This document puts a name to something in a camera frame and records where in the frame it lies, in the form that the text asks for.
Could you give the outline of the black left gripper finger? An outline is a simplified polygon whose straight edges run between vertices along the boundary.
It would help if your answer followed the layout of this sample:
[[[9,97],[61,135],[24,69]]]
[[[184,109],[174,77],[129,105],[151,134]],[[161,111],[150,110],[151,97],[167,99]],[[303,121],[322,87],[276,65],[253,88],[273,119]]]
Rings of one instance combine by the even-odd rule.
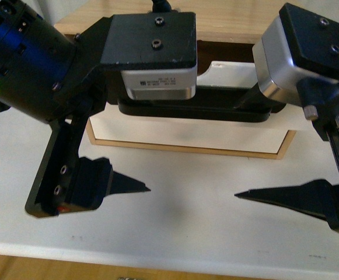
[[[124,174],[114,172],[110,186],[107,188],[106,195],[144,193],[150,192],[145,183],[128,177]]]

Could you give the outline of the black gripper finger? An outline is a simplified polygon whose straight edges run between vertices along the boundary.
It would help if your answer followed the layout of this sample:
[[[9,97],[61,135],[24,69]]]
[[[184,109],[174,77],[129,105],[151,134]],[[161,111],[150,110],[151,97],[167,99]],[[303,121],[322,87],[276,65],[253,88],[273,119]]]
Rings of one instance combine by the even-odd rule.
[[[289,187],[250,189],[235,197],[288,208],[324,221],[335,218],[332,185],[323,179]]]

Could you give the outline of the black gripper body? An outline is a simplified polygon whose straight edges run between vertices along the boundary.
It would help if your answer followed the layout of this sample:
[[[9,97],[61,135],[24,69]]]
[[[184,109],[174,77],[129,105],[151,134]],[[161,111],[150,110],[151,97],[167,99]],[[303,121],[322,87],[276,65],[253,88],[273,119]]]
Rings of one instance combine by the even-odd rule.
[[[98,209],[113,179],[110,161],[79,157],[90,116],[105,109],[106,76],[100,61],[112,19],[98,20],[79,39],[75,58],[54,99],[65,110],[49,125],[49,143],[30,190],[25,210],[37,218]]]

